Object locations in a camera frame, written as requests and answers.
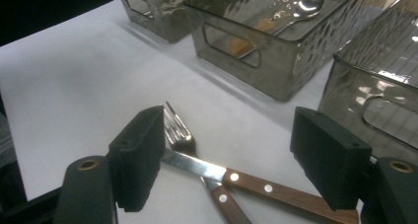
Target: metal fork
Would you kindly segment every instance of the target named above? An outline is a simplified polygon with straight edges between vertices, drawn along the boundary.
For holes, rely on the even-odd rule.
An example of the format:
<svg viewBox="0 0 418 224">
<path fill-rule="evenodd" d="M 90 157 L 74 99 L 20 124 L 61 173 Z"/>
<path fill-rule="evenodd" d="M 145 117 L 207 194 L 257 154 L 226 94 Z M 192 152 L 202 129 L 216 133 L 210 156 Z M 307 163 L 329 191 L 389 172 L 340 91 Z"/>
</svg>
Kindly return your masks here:
<svg viewBox="0 0 418 224">
<path fill-rule="evenodd" d="M 169 102 L 164 109 L 166 138 L 173 150 L 197 158 L 196 141 Z M 228 223 L 251 223 L 222 184 L 200 178 Z"/>
</svg>

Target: brown knife handle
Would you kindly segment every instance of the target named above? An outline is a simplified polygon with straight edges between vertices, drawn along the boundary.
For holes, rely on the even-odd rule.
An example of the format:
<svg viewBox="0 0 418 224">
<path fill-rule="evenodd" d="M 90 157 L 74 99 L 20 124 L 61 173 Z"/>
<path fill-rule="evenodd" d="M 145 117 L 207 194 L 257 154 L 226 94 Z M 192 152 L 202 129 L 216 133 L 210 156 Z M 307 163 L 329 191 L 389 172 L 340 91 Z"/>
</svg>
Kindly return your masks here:
<svg viewBox="0 0 418 224">
<path fill-rule="evenodd" d="M 244 212 L 238 206 L 231 194 L 224 186 L 219 186 L 210 192 L 212 200 L 218 206 L 222 215 L 231 224 L 250 224 Z"/>
<path fill-rule="evenodd" d="M 333 223 L 359 223 L 357 210 L 332 211 L 325 200 L 319 196 L 291 187 L 284 187 L 229 168 L 224 175 L 223 184 L 264 199 L 287 203 Z"/>
</svg>

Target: white table surface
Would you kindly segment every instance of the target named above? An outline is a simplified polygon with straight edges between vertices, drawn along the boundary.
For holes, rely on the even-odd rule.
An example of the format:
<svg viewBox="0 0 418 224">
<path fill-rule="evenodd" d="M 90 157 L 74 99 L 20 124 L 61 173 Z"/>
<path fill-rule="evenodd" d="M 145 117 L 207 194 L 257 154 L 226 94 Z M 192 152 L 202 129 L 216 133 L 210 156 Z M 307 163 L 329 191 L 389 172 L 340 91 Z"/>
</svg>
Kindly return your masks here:
<svg viewBox="0 0 418 224">
<path fill-rule="evenodd" d="M 169 101 L 204 160 L 318 194 L 289 150 L 295 107 L 316 109 L 330 63 L 280 103 L 130 23 L 119 0 L 0 48 L 0 90 L 29 199 L 107 146 L 138 112 Z M 312 223 L 233 191 L 253 223 Z M 119 223 L 223 223 L 200 180 L 162 165 L 139 213 Z"/>
</svg>

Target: clear plastic bin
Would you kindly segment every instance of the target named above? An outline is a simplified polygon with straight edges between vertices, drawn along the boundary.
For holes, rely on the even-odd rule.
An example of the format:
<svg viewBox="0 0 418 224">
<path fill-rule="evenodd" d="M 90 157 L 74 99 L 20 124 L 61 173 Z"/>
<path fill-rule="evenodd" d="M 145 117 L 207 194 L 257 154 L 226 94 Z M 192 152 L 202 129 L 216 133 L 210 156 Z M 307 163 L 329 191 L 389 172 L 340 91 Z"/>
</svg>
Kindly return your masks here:
<svg viewBox="0 0 418 224">
<path fill-rule="evenodd" d="M 121 0 L 129 19 L 175 42 L 190 33 L 184 0 Z"/>
<path fill-rule="evenodd" d="M 386 0 L 325 0 L 318 15 L 285 31 L 297 0 L 186 0 L 199 57 L 266 95 L 290 100 Z M 274 13 L 279 19 L 271 21 Z"/>
<path fill-rule="evenodd" d="M 418 0 L 400 0 L 334 56 L 319 111 L 418 165 Z"/>
</svg>

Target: metal rivet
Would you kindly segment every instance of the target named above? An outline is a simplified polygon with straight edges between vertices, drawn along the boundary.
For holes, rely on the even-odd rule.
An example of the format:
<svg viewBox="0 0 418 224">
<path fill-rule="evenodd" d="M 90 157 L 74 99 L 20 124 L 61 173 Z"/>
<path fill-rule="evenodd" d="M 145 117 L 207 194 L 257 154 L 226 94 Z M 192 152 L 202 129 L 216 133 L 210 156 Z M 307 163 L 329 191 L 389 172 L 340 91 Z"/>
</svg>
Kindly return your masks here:
<svg viewBox="0 0 418 224">
<path fill-rule="evenodd" d="M 266 192 L 271 192 L 271 191 L 273 191 L 273 187 L 271 185 L 265 185 L 264 190 Z"/>
<path fill-rule="evenodd" d="M 79 171 L 89 171 L 99 164 L 98 160 L 87 160 L 78 165 Z"/>
<path fill-rule="evenodd" d="M 227 200 L 228 200 L 228 197 L 227 197 L 226 195 L 221 194 L 221 195 L 219 196 L 219 201 L 220 201 L 220 202 L 226 202 Z"/>
<path fill-rule="evenodd" d="M 231 174 L 231 180 L 233 182 L 236 182 L 239 178 L 240 178 L 240 176 L 237 173 Z"/>
<path fill-rule="evenodd" d="M 403 162 L 399 162 L 399 161 L 391 161 L 391 162 L 390 162 L 390 166 L 391 166 L 394 170 L 396 170 L 396 171 L 398 171 L 398 172 L 401 172 L 401 173 L 407 173 L 407 174 L 410 174 L 410 173 L 413 173 L 413 172 L 414 172 L 414 169 L 413 169 L 411 166 L 409 166 L 408 164 L 403 163 Z"/>
</svg>

